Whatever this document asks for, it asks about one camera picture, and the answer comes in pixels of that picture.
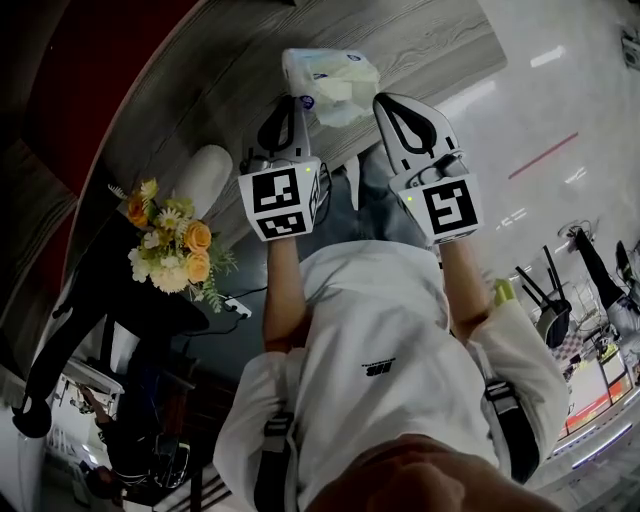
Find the white plastic bag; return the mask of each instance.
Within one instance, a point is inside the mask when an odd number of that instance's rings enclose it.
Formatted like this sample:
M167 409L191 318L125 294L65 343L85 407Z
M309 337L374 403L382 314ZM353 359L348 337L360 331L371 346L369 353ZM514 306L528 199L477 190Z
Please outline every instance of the white plastic bag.
M373 114L380 74L355 50L289 49L282 54L289 92L320 124L340 128Z

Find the vase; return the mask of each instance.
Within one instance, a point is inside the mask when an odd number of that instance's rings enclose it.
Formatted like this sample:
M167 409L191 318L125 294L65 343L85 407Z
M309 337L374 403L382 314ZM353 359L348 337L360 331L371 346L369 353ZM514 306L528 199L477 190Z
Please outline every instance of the vase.
M184 168L174 187L174 197L188 197L195 208L194 218L201 219L214 205L224 188L233 160L220 146L203 146Z

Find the backpack strap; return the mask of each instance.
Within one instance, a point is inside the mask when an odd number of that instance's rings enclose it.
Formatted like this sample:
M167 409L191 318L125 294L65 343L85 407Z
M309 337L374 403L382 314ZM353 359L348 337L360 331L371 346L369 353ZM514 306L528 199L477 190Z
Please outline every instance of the backpack strap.
M287 437L293 428L293 413L280 411L264 426L264 444L253 500L259 512L284 512L287 468L291 447Z
M253 501L258 512L295 510L295 485L288 485L291 472L297 471L297 453L293 445L294 411L298 385L306 351L295 348L287 354L283 378L278 381L282 409L264 426L264 442Z
M540 451L529 419L513 384L494 379L487 382L484 396L493 407L511 459L511 477L524 484L540 464Z

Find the chair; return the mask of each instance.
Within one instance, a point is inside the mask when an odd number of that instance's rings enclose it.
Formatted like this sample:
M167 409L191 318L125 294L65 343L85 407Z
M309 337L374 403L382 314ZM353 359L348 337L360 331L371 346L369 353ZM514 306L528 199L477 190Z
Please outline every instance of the chair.
M549 262L549 268L547 268L549 279L551 279L554 292L558 292L560 299L551 299L520 267L516 267L516 271L541 297L538 299L526 285L522 285L522 289L541 310L540 319L536 324L536 330L540 333L540 336L542 336L547 346L554 349L562 345L569 329L571 303L564 296L562 284L560 283L558 272L551 259L551 254L549 254L548 247L545 245L543 249Z

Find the black chair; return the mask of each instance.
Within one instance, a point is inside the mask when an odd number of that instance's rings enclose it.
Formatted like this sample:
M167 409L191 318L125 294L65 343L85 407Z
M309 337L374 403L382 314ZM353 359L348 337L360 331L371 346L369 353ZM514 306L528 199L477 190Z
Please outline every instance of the black chair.
M141 339L166 338L209 327L204 313L181 295L167 295L149 280L138 283L131 278L128 254L139 242L138 230L115 213L83 256L68 298L54 312L54 317L68 311L71 315L33 363L22 406L13 409L13 423L25 436L47 435L51 428L47 397L67 360L105 315ZM106 351L110 354L110 347L102 351L103 361Z
M549 268L547 268L549 279L551 279L553 289L558 292L560 299L551 299L520 267L516 267L516 271L541 297L538 299L526 285L522 285L522 289L527 292L541 310L536 330L540 333L547 346L553 349L562 345L569 330L571 303L564 296L562 284L560 283L556 266L551 259L551 254L549 254L549 249L546 245L543 249L549 262Z

